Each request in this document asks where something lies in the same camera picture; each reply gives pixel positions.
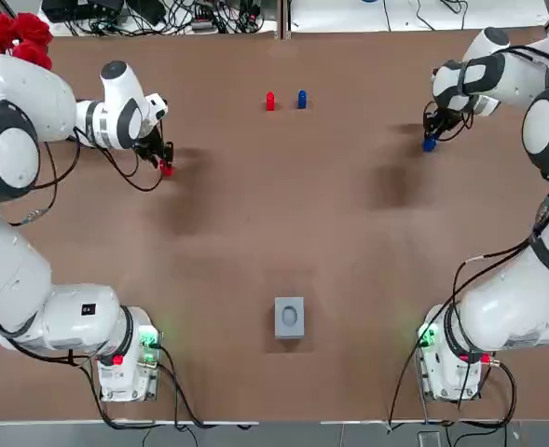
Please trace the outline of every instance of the red small cylinder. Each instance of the red small cylinder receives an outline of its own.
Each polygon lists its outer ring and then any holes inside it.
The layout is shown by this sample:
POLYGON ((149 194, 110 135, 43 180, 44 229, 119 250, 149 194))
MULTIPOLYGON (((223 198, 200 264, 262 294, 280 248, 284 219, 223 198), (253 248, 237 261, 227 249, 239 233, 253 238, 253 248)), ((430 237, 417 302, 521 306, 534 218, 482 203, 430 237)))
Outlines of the red small cylinder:
POLYGON ((266 110, 269 112, 276 110, 276 99, 274 98, 274 93, 271 91, 266 95, 266 110))

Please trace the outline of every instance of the green indicator light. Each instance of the green indicator light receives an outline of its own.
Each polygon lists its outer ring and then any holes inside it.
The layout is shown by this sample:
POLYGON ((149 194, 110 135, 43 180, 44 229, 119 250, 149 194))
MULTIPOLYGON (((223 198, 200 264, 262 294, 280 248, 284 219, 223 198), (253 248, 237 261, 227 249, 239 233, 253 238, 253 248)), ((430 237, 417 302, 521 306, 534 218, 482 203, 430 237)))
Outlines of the green indicator light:
POLYGON ((152 345, 158 342, 158 332, 152 326, 140 328, 140 342, 142 345, 152 345))
POLYGON ((433 346, 435 343, 435 335, 437 334, 438 328, 435 324, 430 325, 428 328, 427 325, 422 326, 421 329, 419 329, 419 337, 421 338, 421 341, 419 342, 419 347, 430 347, 433 346))

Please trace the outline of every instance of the black cable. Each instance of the black cable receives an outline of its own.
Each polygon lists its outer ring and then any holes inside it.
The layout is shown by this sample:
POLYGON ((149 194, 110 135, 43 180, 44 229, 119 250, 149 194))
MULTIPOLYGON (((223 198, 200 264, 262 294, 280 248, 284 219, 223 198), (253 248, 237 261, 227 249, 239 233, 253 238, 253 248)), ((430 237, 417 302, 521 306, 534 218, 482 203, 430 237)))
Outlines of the black cable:
MULTIPOLYGON (((476 261, 476 260, 483 260, 483 259, 490 259, 490 258, 495 258, 495 257, 499 257, 499 256, 503 256, 505 254, 509 254, 509 253, 512 253, 513 251, 517 251, 517 250, 520 250, 521 248, 523 248, 524 246, 527 245, 527 241, 523 241, 523 242, 520 242, 518 245, 515 245, 514 247, 510 248, 510 249, 507 249, 507 250, 503 250, 503 251, 496 251, 494 253, 487 253, 487 254, 483 254, 481 256, 475 256, 471 259, 468 259, 467 261, 464 261, 463 263, 461 263, 459 265, 459 268, 457 269, 457 272, 456 274, 454 275, 454 281, 452 282, 452 307, 454 309, 454 312, 455 312, 455 315, 457 317, 457 321, 459 323, 459 327, 460 327, 460 331, 462 333, 464 333, 464 329, 462 327, 462 321, 460 321, 460 312, 459 312, 459 309, 457 307, 457 301, 456 301, 456 296, 457 296, 457 284, 459 282, 459 275, 460 275, 460 272, 462 271, 462 269, 465 267, 465 265, 467 265, 469 262, 471 261, 476 261)), ((472 352, 469 351, 468 353, 468 358, 467 358, 467 372, 465 373, 465 376, 464 376, 464 382, 462 383, 462 388, 460 389, 460 395, 459 395, 459 400, 457 402, 458 404, 458 407, 459 407, 459 410, 460 410, 460 404, 462 403, 462 396, 464 394, 464 388, 466 387, 467 385, 467 380, 469 380, 469 373, 471 371, 471 357, 472 355, 472 352)), ((479 392, 481 391, 481 389, 483 388, 487 378, 489 377, 489 372, 491 371, 491 368, 489 368, 486 372, 486 375, 484 376, 482 382, 481 382, 481 385, 480 387, 477 388, 477 392, 475 393, 475 395, 471 396, 471 399, 474 398, 474 396, 476 396, 476 394, 479 394, 479 392)))
POLYGON ((444 426, 444 432, 446 433, 446 442, 448 443, 448 447, 453 447, 452 441, 450 440, 450 432, 448 431, 449 427, 450 426, 444 426))
MULTIPOLYGON (((45 188, 48 188, 50 186, 53 186, 56 183, 60 183, 63 180, 65 180, 65 178, 73 171, 73 169, 75 169, 75 165, 77 165, 77 162, 79 161, 79 156, 81 155, 81 140, 79 140, 79 135, 77 134, 78 132, 80 132, 83 136, 85 136, 85 134, 80 129, 74 128, 75 156, 74 156, 73 162, 71 163, 71 166, 63 174, 61 174, 59 177, 55 177, 55 179, 52 182, 37 184, 36 186, 34 186, 33 189, 35 189, 35 190, 45 189, 45 188)), ((48 153, 50 154, 50 150, 48 148, 48 143, 45 142, 45 145, 47 146, 48 153)))
POLYGON ((464 20, 469 11, 469 3, 466 0, 440 0, 440 2, 454 14, 460 14, 462 12, 462 5, 464 5, 464 13, 462 14, 462 21, 460 23, 460 28, 464 30, 464 20), (455 9, 452 5, 458 5, 459 8, 455 9))
POLYGON ((147 440, 147 437, 150 436, 150 433, 152 432, 153 429, 154 427, 149 428, 147 430, 147 433, 145 433, 144 438, 142 439, 142 447, 145 447, 145 440, 147 440))
POLYGON ((186 431, 193 437, 193 441, 196 443, 196 447, 198 447, 198 438, 196 438, 196 434, 189 427, 186 428, 186 431))
POLYGON ((421 11, 421 1, 420 0, 417 0, 417 12, 415 13, 415 15, 417 16, 417 18, 419 20, 421 20, 423 23, 425 23, 427 25, 427 27, 432 30, 432 31, 435 31, 435 28, 433 28, 425 19, 423 19, 420 15, 419 15, 419 12, 421 11))
POLYGON ((508 408, 508 413, 504 418, 497 423, 490 422, 479 422, 479 421, 463 421, 464 424, 469 426, 478 427, 478 428, 504 428, 513 420, 516 411, 516 380, 515 376, 512 374, 510 369, 504 364, 503 361, 500 362, 499 367, 504 371, 508 380, 510 382, 510 407, 508 408))
POLYGON ((189 26, 191 23, 191 20, 187 22, 185 22, 185 20, 189 15, 190 7, 194 6, 196 2, 194 1, 190 6, 185 5, 184 0, 175 0, 169 6, 163 0, 160 0, 160 3, 164 6, 166 12, 163 25, 159 28, 158 26, 153 26, 146 18, 133 11, 127 3, 125 4, 125 8, 137 27, 134 31, 120 28, 117 24, 117 17, 111 19, 98 19, 93 23, 89 22, 89 31, 76 25, 82 33, 96 36, 116 34, 124 37, 138 37, 145 35, 174 35, 179 34, 182 31, 185 33, 185 27, 189 26), (181 8, 186 11, 186 14, 182 22, 177 24, 176 12, 181 8))
POLYGON ((549 61, 549 53, 546 53, 545 51, 542 51, 535 47, 528 47, 526 45, 512 45, 510 47, 498 49, 493 54, 512 53, 520 57, 525 57, 525 59, 529 61, 534 61, 533 58, 530 57, 529 55, 523 56, 524 53, 522 53, 521 51, 527 51, 531 54, 547 59, 549 61))
POLYGON ((50 159, 50 166, 52 167, 52 175, 54 178, 52 182, 52 184, 54 185, 54 189, 52 191, 52 198, 50 199, 50 202, 48 203, 48 205, 46 205, 45 208, 30 211, 27 214, 27 216, 19 222, 16 222, 16 223, 9 222, 9 225, 13 227, 26 225, 27 223, 29 224, 30 222, 33 222, 39 219, 40 217, 44 216, 47 212, 49 212, 50 209, 54 206, 55 202, 57 201, 57 193, 59 191, 59 182, 57 182, 57 166, 55 165, 54 157, 50 152, 50 146, 48 146, 47 142, 45 142, 44 145, 47 149, 48 158, 50 159))
MULTIPOLYGON (((3 333, 10 333, 9 331, 7 331, 3 325, 0 323, 0 333, 3 334, 3 333)), ((46 357, 46 356, 41 356, 39 354, 36 354, 35 352, 32 352, 26 348, 24 348, 23 346, 21 346, 20 344, 16 343, 15 340, 13 340, 11 337, 6 337, 5 338, 16 350, 18 350, 19 352, 21 352, 22 354, 24 354, 25 356, 31 358, 31 359, 36 359, 36 360, 41 360, 41 361, 44 361, 46 363, 60 363, 60 364, 64 364, 64 365, 72 365, 72 366, 76 366, 73 362, 70 362, 68 360, 70 359, 89 359, 88 356, 73 356, 73 355, 70 355, 70 356, 62 356, 62 357, 46 357)))
POLYGON ((455 138, 457 138, 460 135, 460 133, 464 129, 470 129, 470 128, 473 127, 473 121, 474 121, 473 113, 468 114, 468 116, 466 118, 464 117, 464 114, 461 114, 461 115, 462 115, 462 125, 460 126, 460 128, 456 132, 454 132, 452 135, 450 135, 449 137, 438 138, 437 139, 438 142, 449 142, 450 140, 454 140, 455 138))
MULTIPOLYGON (((475 275, 473 275, 472 277, 470 277, 469 279, 467 279, 466 281, 464 281, 462 283, 462 285, 460 287, 457 288, 457 293, 460 293, 462 290, 464 290, 469 284, 471 284, 473 281, 475 281, 476 279, 482 277, 485 273, 487 272, 490 272, 491 270, 499 267, 500 265, 504 264, 504 263, 507 263, 508 261, 510 261, 511 259, 515 258, 516 255, 518 255, 520 253, 520 251, 514 251, 512 253, 510 253, 509 255, 507 255, 506 257, 500 259, 499 261, 495 262, 494 264, 484 268, 483 270, 481 270, 480 272, 476 273, 475 275)), ((405 378, 405 373, 406 373, 406 368, 408 367, 409 365, 409 362, 411 361, 411 359, 413 358, 413 355, 415 355, 415 351, 417 351, 417 348, 419 347, 419 344, 421 343, 421 340, 423 339, 423 337, 425 336, 425 333, 427 332, 427 330, 430 328, 430 326, 432 326, 432 324, 438 319, 438 317, 440 317, 440 315, 442 314, 442 312, 444 312, 444 310, 448 307, 448 305, 451 303, 452 301, 452 295, 450 295, 450 297, 444 302, 444 304, 440 307, 440 309, 438 309, 438 311, 435 313, 435 315, 432 317, 432 319, 427 323, 427 328, 425 331, 422 331, 421 332, 421 335, 419 336, 418 340, 415 342, 415 345, 413 346, 413 348, 411 349, 411 352, 409 353, 409 355, 407 356, 407 359, 405 361, 405 364, 403 365, 403 369, 401 370, 401 373, 399 375, 399 378, 398 378, 398 383, 396 385, 396 388, 394 389, 394 397, 392 398, 392 405, 391 405, 391 410, 390 410, 390 416, 388 418, 388 426, 391 428, 391 424, 392 424, 392 418, 394 416, 394 409, 396 407, 396 400, 398 399, 398 391, 400 390, 400 387, 401 387, 401 384, 403 382, 403 379, 405 378)))
POLYGON ((499 430, 499 428, 494 428, 493 430, 490 430, 490 431, 484 431, 482 433, 467 433, 467 434, 464 434, 464 435, 460 435, 457 440, 455 440, 454 442, 454 445, 452 444, 449 444, 451 447, 457 447, 457 444, 460 442, 460 440, 463 440, 465 438, 471 438, 473 436, 486 436, 486 435, 493 435, 494 433, 496 433, 497 431, 499 430))
POLYGON ((179 396, 181 396, 181 399, 183 400, 183 404, 185 405, 185 409, 189 413, 189 417, 191 418, 191 422, 193 422, 193 425, 196 426, 197 428, 202 428, 202 429, 217 427, 214 425, 204 424, 195 416, 195 414, 193 413, 193 410, 191 410, 191 406, 189 405, 189 401, 187 400, 185 392, 183 391, 183 389, 181 388, 181 385, 179 384, 179 381, 177 380, 176 375, 171 371, 169 371, 169 369, 166 366, 164 366, 162 363, 159 363, 158 367, 162 371, 164 371, 167 375, 169 375, 169 377, 171 378, 172 385, 174 386, 175 392, 178 393, 179 396))
POLYGON ((386 8, 386 0, 384 0, 383 5, 384 5, 384 14, 386 14, 386 24, 388 25, 388 31, 391 32, 392 28, 390 27, 390 18, 388 17, 388 9, 386 8))
MULTIPOLYGON (((75 127, 75 135, 77 135, 77 133, 81 133, 82 135, 85 135, 83 133, 83 131, 80 129, 80 128, 77 128, 75 127)), ((138 191, 141 191, 141 192, 144 192, 144 193, 149 193, 150 191, 154 191, 156 188, 158 188, 158 186, 162 183, 162 180, 164 178, 164 175, 162 173, 160 173, 160 176, 158 177, 158 180, 152 185, 152 186, 149 186, 149 187, 144 187, 144 186, 140 186, 139 184, 136 184, 134 183, 130 177, 132 177, 136 172, 137 172, 137 165, 135 167, 135 169, 133 170, 133 172, 131 173, 127 173, 127 172, 123 172, 123 170, 120 168, 120 166, 117 164, 117 161, 113 158, 113 156, 111 155, 111 153, 108 151, 108 149, 104 149, 103 147, 99 146, 99 145, 94 145, 93 146, 95 149, 97 149, 98 151, 100 151, 100 153, 104 156, 104 158, 106 158, 106 160, 108 160, 108 162, 112 165, 113 168, 115 168, 115 170, 117 171, 117 173, 128 183, 130 184, 131 186, 133 186, 133 188, 137 189, 138 191)))
POLYGON ((79 370, 82 373, 84 373, 84 375, 88 379, 89 387, 91 389, 94 402, 96 403, 96 408, 98 409, 98 413, 100 414, 100 417, 102 418, 104 423, 107 424, 112 429, 114 430, 147 430, 149 428, 164 426, 164 424, 119 424, 113 421, 110 417, 108 417, 108 414, 104 412, 103 407, 100 405, 100 400, 98 399, 98 395, 96 393, 96 386, 94 385, 93 373, 88 372, 88 370, 86 370, 83 366, 79 367, 79 370))
POLYGON ((139 184, 136 184, 136 183, 132 182, 131 179, 130 179, 129 174, 126 174, 125 172, 123 172, 121 170, 121 168, 119 167, 119 165, 117 164, 117 162, 115 161, 113 156, 110 154, 110 152, 108 152, 108 150, 104 149, 104 148, 99 148, 99 149, 100 149, 101 154, 104 156, 104 158, 106 158, 108 160, 108 162, 113 166, 113 168, 115 168, 115 170, 118 172, 118 174, 128 184, 133 186, 133 188, 137 189, 138 191, 141 191, 143 193, 149 193, 150 191, 154 191, 156 188, 158 188, 158 186, 162 183, 162 180, 164 178, 164 175, 162 173, 160 173, 160 176, 158 177, 158 180, 152 186, 144 187, 144 186, 140 186, 139 184))

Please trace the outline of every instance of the robot end effector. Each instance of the robot end effector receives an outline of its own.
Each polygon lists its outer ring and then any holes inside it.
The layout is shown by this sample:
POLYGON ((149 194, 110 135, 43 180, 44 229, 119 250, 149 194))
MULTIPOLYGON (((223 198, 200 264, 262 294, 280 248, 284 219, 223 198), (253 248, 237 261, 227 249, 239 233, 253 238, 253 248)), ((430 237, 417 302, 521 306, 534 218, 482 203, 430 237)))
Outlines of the robot end effector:
POLYGON ((164 142, 158 123, 167 114, 167 101, 157 93, 144 96, 129 65, 107 63, 101 72, 104 101, 78 101, 76 125, 85 130, 82 142, 103 149, 133 149, 166 173, 172 168, 172 143, 164 142))
POLYGON ((456 127, 465 115, 490 115, 501 102, 526 108, 523 145, 531 162, 549 181, 546 56, 549 37, 527 47, 510 47, 503 31, 483 30, 462 62, 447 61, 434 70, 432 95, 437 109, 424 114, 425 138, 442 141, 441 135, 456 127))

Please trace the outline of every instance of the white floor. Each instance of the white floor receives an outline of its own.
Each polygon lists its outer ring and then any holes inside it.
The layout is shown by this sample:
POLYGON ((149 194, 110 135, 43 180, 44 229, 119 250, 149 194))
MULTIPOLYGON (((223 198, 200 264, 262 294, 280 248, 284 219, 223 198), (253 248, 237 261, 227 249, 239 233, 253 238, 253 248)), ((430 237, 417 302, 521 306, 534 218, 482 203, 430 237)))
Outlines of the white floor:
MULTIPOLYGON (((438 30, 460 29, 462 13, 454 14, 440 0, 419 0, 419 15, 438 30)), ((544 25, 549 18, 543 0, 468 0, 465 29, 544 25)), ((416 17, 418 0, 386 0, 393 31, 424 31, 416 17)), ((294 33, 370 32, 388 29, 383 0, 293 0, 294 33)))

